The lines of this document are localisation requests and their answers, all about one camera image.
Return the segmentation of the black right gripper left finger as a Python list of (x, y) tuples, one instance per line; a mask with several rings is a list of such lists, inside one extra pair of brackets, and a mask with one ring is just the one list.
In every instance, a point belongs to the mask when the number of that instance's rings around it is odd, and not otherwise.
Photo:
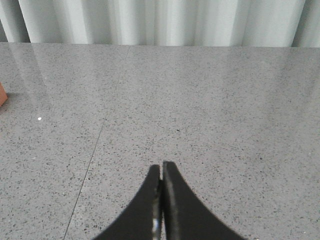
[(129, 205), (96, 240), (160, 239), (160, 166), (152, 165)]

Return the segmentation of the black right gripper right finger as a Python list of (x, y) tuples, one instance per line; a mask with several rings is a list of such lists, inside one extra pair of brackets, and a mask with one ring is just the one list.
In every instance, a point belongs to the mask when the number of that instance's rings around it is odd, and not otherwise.
[(197, 198), (172, 161), (163, 163), (162, 202), (168, 240), (242, 240)]

